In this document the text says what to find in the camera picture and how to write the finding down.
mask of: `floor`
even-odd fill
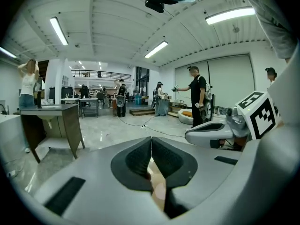
[[[98,118],[80,118],[86,149],[82,149],[82,146],[79,145],[78,157],[93,150],[147,136],[166,137],[187,143],[184,133],[186,128],[190,128],[190,125],[182,124],[178,118],[171,116],[145,115],[134,117],[129,114],[129,109],[137,107],[145,106],[129,104],[127,115],[124,118],[113,117],[112,109],[108,106],[100,106]],[[12,181],[31,195],[34,195],[49,177],[74,161],[70,150],[37,147],[37,153],[42,159],[40,164],[29,153],[23,154],[21,158],[7,165],[8,171],[16,171],[16,176]]]

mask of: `orange cushion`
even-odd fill
[[[185,116],[190,117],[190,118],[193,117],[192,113],[191,113],[191,112],[188,112],[188,111],[183,111],[183,112],[182,112],[182,115],[185,115]]]

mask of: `chair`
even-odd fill
[[[104,94],[102,92],[99,92],[97,93],[97,99],[98,99],[98,104],[102,102],[102,105],[105,104],[105,101],[104,101]]]

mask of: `balcony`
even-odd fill
[[[123,73],[111,73],[106,71],[96,70],[71,70],[74,78],[109,78],[109,79],[124,79],[124,81],[130,81],[131,75]]]

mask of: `black and white aruco tag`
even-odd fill
[[[250,115],[256,139],[260,139],[276,124],[275,114],[269,99],[266,99],[257,110]]]
[[[253,104],[259,97],[261,97],[263,95],[262,92],[253,92],[250,96],[248,96],[247,98],[245,98],[243,101],[241,101],[239,103],[239,106],[242,109],[245,109],[246,107],[250,106],[251,104]]]

